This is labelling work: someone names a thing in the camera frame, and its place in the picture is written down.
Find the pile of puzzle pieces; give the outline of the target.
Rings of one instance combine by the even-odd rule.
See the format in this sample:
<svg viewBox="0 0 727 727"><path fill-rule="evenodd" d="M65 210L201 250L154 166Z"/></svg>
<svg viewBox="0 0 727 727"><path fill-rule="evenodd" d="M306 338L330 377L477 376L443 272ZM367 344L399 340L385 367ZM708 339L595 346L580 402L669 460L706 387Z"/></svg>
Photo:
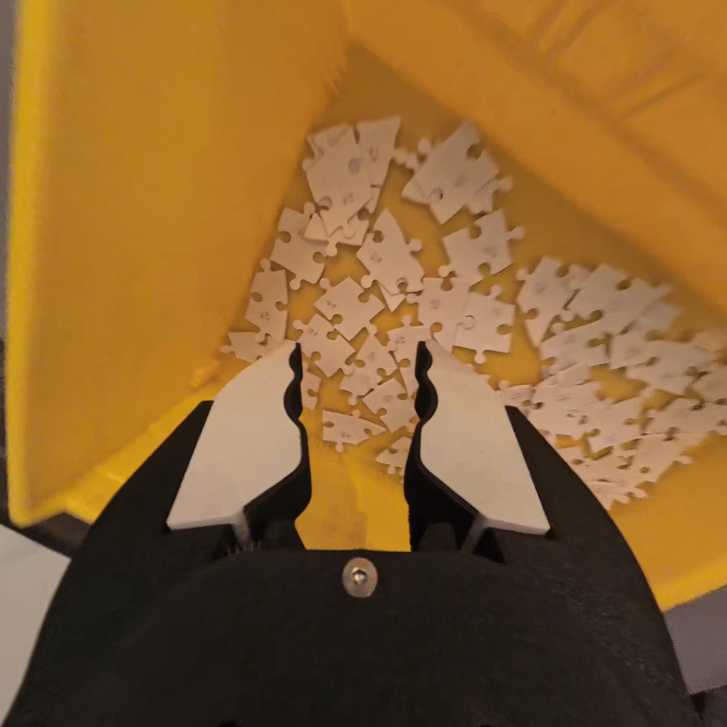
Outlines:
<svg viewBox="0 0 727 727"><path fill-rule="evenodd" d="M220 347L247 364L303 349L303 404L341 452L384 431L376 461L403 477L419 345L464 357L519 409L606 509L647 495L725 437L725 332L686 330L668 284L606 262L539 254L493 197L512 187L477 130L398 147L397 116L310 134L311 199L285 206L243 317Z"/></svg>

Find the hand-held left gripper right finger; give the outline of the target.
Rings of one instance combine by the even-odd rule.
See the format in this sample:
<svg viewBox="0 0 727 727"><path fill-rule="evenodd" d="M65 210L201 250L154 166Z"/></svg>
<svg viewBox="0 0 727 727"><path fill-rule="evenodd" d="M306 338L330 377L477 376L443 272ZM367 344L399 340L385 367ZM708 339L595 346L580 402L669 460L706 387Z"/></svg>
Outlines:
<svg viewBox="0 0 727 727"><path fill-rule="evenodd" d="M488 530L550 531L507 407L484 376L435 341L420 342L414 372L418 422L405 464L412 550L445 527L456 550Z"/></svg>

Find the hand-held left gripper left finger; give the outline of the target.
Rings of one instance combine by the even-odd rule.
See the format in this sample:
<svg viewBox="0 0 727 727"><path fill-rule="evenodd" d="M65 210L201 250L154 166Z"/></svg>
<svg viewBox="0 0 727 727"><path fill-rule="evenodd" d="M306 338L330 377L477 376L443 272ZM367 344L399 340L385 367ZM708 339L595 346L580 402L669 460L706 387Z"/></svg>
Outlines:
<svg viewBox="0 0 727 727"><path fill-rule="evenodd" d="M220 390L168 512L169 530L228 526L250 546L295 524L312 497L302 382L301 347L284 343Z"/></svg>

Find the yellow plastic bin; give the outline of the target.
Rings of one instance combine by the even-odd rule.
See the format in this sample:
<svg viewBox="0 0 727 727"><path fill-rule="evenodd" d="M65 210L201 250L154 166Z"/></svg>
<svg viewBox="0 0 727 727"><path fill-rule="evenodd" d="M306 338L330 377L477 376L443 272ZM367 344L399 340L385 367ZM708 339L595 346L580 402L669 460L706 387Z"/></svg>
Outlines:
<svg viewBox="0 0 727 727"><path fill-rule="evenodd" d="M447 112L531 247L725 312L725 2L20 2L6 412L16 524L93 521L204 395L323 112ZM441 122L434 120L440 113Z"/></svg>

